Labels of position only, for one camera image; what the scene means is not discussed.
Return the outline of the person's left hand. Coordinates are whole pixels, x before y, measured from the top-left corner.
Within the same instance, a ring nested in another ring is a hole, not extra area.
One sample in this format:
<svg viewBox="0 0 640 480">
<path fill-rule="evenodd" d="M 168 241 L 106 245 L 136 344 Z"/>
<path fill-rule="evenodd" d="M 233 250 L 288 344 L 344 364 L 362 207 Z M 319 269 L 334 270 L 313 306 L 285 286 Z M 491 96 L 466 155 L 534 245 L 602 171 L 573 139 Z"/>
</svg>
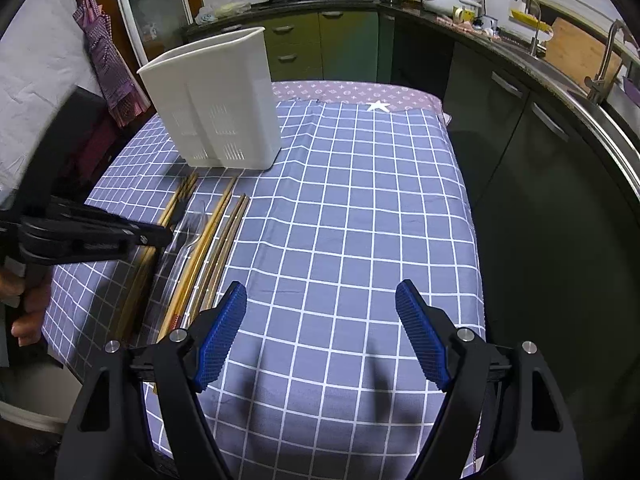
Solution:
<svg viewBox="0 0 640 480">
<path fill-rule="evenodd" d="M 51 300 L 53 270 L 49 268 L 37 286 L 25 290 L 25 281 L 13 272 L 1 269 L 1 299 L 24 300 L 25 313 L 13 322 L 11 334 L 20 347 L 40 341 L 44 316 Z"/>
</svg>

